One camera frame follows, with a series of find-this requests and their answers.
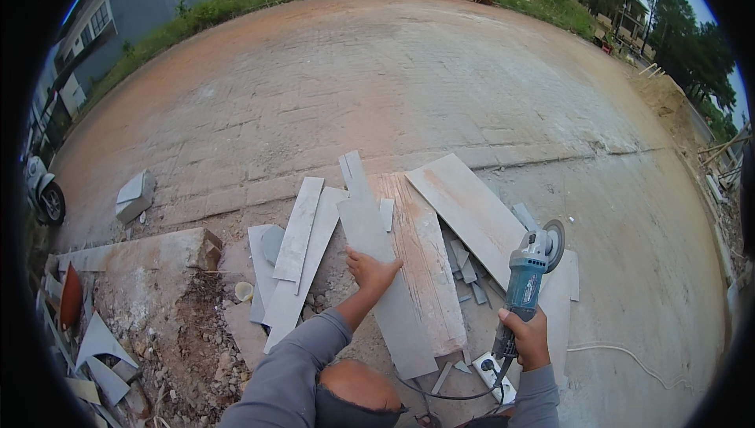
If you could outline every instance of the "motorcycle wheel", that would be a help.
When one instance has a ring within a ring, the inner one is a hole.
[[[61,187],[54,182],[48,184],[42,191],[42,204],[50,225],[62,225],[66,216],[66,200]]]

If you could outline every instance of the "hand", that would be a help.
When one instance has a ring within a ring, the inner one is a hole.
[[[533,371],[551,363],[551,355],[548,354],[547,318],[539,305],[534,317],[527,322],[506,309],[498,310],[498,318],[514,332],[516,351],[519,352],[516,362],[524,371]]]
[[[393,260],[392,263],[381,263],[368,254],[355,252],[350,246],[346,246],[346,254],[346,264],[349,272],[354,275],[356,284],[362,290],[376,293],[378,297],[385,293],[404,265],[400,259]]]

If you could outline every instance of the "gray building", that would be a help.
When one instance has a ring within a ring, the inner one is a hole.
[[[202,0],[79,0],[61,27],[56,43],[56,84],[72,115],[86,100],[92,83],[102,78],[132,46],[177,17],[181,3]]]

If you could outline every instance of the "scooter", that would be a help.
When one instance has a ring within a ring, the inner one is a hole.
[[[66,216],[66,200],[55,175],[47,171],[42,158],[30,156],[26,161],[26,200],[42,225],[62,225]]]

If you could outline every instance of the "concrete floor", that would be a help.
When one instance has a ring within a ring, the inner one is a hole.
[[[157,57],[81,122],[52,166],[68,203],[56,247],[125,235],[118,189],[150,168],[156,202],[134,236],[201,224],[227,245],[223,269],[249,272],[246,227],[284,226],[305,175],[342,187],[338,155],[358,149],[372,174],[456,152],[508,206],[567,224],[581,286],[571,346],[621,346],[694,387],[666,390],[613,350],[570,353],[562,425],[680,425],[722,352],[723,288],[694,186],[625,73],[569,33],[471,2],[309,0],[260,11]],[[313,285],[331,304],[353,288],[344,244],[338,227]],[[473,301],[462,311],[478,356],[495,312]],[[342,356],[390,371],[371,316]],[[429,389],[435,378],[420,382]],[[453,369],[442,392],[482,389]],[[431,409],[454,426],[493,405],[488,396]]]

